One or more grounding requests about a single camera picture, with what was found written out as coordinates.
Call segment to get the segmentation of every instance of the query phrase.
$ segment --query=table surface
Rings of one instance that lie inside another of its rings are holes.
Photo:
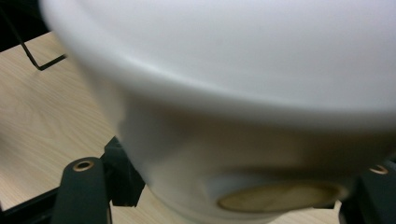
[[[39,64],[64,53],[51,33],[27,43]],[[0,202],[3,209],[59,186],[63,168],[100,157],[114,135],[91,94],[66,59],[45,71],[21,46],[0,53]],[[272,224],[335,224],[334,209],[290,212]],[[113,223],[182,223],[145,188],[136,208],[113,207]]]

